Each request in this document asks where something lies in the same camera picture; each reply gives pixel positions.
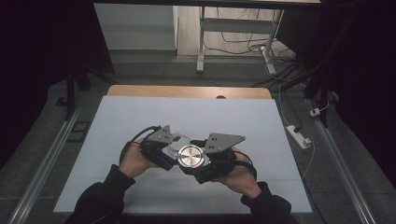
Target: white metal table leg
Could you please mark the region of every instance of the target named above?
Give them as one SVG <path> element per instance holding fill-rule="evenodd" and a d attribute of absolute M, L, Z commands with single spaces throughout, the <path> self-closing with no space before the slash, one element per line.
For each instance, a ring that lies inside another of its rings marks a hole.
<path fill-rule="evenodd" d="M 199 36 L 199 47 L 198 47 L 198 57 L 197 57 L 197 73 L 204 72 L 204 33 L 205 33 L 205 7 L 201 7 L 200 15 L 200 36 Z"/>
<path fill-rule="evenodd" d="M 270 50 L 271 46 L 274 42 L 274 38 L 276 35 L 277 27 L 279 26 L 280 18 L 282 17 L 283 10 L 276 10 L 276 16 L 274 19 L 274 24 L 272 26 L 272 30 L 270 33 L 270 36 L 268 37 L 267 44 L 265 48 L 262 51 L 262 57 L 264 57 L 265 60 L 265 66 L 267 66 L 268 72 L 270 75 L 275 75 L 276 70 L 274 68 L 274 65 L 271 62 L 271 57 L 270 57 Z"/>

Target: white wall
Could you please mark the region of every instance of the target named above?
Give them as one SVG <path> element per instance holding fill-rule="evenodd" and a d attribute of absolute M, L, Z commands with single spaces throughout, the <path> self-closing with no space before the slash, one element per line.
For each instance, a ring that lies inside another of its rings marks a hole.
<path fill-rule="evenodd" d="M 177 48 L 175 7 L 94 5 L 108 49 Z"/>

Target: gray carpet floor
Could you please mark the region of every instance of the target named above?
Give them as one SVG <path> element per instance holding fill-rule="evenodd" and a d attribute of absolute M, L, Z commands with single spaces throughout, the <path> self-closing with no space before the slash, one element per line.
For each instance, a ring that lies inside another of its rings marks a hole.
<path fill-rule="evenodd" d="M 250 87 L 268 78 L 261 58 L 206 58 L 205 72 L 195 73 L 195 59 L 170 55 L 112 55 L 116 75 L 112 76 L 120 84 L 135 85 L 176 85 L 176 86 L 223 86 Z M 281 70 L 285 64 L 277 64 Z M 87 95 L 79 122 L 92 122 L 95 112 L 109 85 L 101 79 L 90 76 L 92 89 Z M 311 214 L 294 215 L 299 223 L 361 223 L 315 125 L 309 116 L 309 107 L 302 95 L 304 86 L 298 85 L 281 94 L 285 119 L 296 126 L 303 125 L 304 136 L 315 141 L 315 156 L 304 178 L 306 191 L 312 208 Z M 42 161 L 51 143 L 64 123 L 65 107 L 55 105 L 59 97 L 65 97 L 65 82 L 49 89 L 48 101 L 40 117 L 25 136 L 19 148 L 0 172 L 0 223 L 6 223 L 31 177 Z M 279 107 L 277 92 L 272 93 Z M 328 108 L 329 129 L 340 147 L 351 173 L 359 184 L 365 199 L 371 207 L 378 223 L 396 223 L 396 190 L 384 176 L 370 153 L 359 139 L 348 129 L 335 112 L 335 101 Z M 70 133 L 69 141 L 59 155 L 44 188 L 41 190 L 26 223 L 63 223 L 65 214 L 52 212 L 64 184 L 70 174 L 82 142 L 82 133 Z M 290 147 L 301 174 L 311 160 L 313 149 L 300 150 L 288 135 Z M 193 223 L 207 223 L 195 220 Z M 222 223 L 219 220 L 211 223 Z"/>

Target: person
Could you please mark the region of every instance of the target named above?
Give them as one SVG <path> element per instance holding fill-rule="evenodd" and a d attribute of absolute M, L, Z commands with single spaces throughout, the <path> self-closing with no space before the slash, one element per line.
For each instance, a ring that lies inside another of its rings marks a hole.
<path fill-rule="evenodd" d="M 131 187 L 134 178 L 142 175 L 147 169 L 158 168 L 146 160 L 139 150 L 139 143 L 131 144 L 120 167 L 113 164 L 103 183 L 88 187 L 78 198 L 74 213 L 65 224 L 79 223 L 118 223 L 124 207 L 125 190 Z M 248 161 L 240 153 L 235 153 L 239 161 Z M 290 215 L 291 204 L 285 199 L 273 195 L 265 182 L 257 183 L 253 174 L 245 166 L 235 165 L 226 176 L 213 180 L 227 186 L 230 190 L 242 194 L 241 203 L 250 208 L 254 223 L 294 224 Z"/>

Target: sleeve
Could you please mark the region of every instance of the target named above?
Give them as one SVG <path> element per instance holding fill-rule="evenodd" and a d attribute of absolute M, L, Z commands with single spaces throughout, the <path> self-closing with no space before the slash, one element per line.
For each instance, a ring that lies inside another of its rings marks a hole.
<path fill-rule="evenodd" d="M 258 183 L 262 193 L 250 200 L 245 195 L 241 202 L 250 208 L 255 223 L 294 224 L 296 220 L 290 215 L 291 204 L 285 199 L 273 195 L 267 183 Z"/>
<path fill-rule="evenodd" d="M 81 194 L 74 213 L 65 223 L 117 223 L 124 206 L 125 190 L 134 183 L 113 164 L 103 183 L 95 183 Z"/>

